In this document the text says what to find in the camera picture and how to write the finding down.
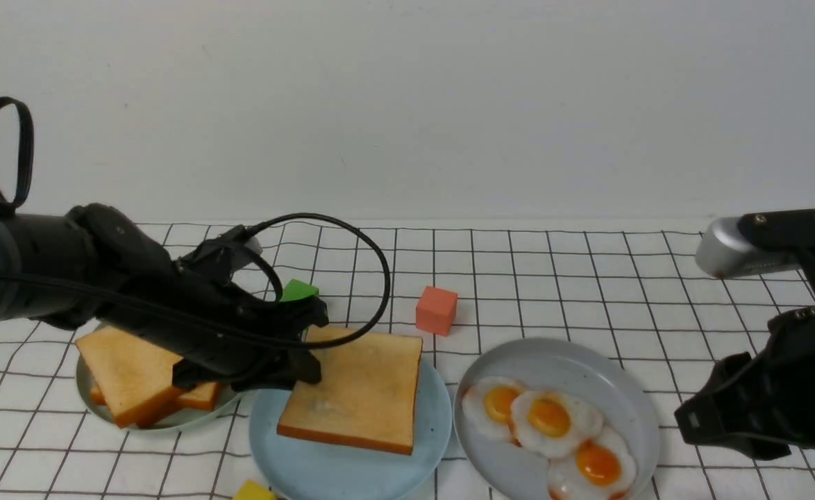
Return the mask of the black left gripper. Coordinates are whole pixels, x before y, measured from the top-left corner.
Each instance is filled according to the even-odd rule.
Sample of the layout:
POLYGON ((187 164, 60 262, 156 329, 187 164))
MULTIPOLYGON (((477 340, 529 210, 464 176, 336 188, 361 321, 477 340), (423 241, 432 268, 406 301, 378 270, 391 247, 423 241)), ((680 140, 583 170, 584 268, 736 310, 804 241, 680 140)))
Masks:
POLYGON ((279 301, 283 284, 264 258, 258 267, 270 278, 273 301, 233 278, 218 283, 185 269, 182 258, 169 274, 132 279, 97 319, 181 356, 171 382, 183 390, 204 383, 292 390, 298 382, 321 382, 321 362, 303 347, 303 332, 329 324, 324 301, 279 301))

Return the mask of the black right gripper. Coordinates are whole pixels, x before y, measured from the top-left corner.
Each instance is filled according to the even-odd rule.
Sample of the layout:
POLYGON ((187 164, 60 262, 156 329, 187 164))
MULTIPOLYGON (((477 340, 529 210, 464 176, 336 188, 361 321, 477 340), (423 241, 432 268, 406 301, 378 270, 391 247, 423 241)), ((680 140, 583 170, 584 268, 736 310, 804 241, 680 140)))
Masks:
MULTIPOLYGON (((738 229, 755 247, 789 253, 815 298, 815 208, 747 213, 738 229)), ((815 449, 815 303, 767 321, 769 339, 716 364, 716 398, 694 397, 678 406, 684 442, 722 447, 765 461, 773 449, 815 449)))

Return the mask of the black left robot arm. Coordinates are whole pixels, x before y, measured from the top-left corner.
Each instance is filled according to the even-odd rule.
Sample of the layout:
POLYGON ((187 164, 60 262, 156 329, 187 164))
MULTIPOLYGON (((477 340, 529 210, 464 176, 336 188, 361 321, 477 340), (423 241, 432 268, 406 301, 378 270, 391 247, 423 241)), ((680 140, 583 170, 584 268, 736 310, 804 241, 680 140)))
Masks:
POLYGON ((318 298, 265 301, 233 282, 249 263, 268 269, 243 226, 180 258, 112 206, 63 216, 0 216, 0 321, 33 319, 74 331, 91 319, 176 355, 176 388, 230 384, 236 392, 321 382, 302 345, 328 322, 318 298))

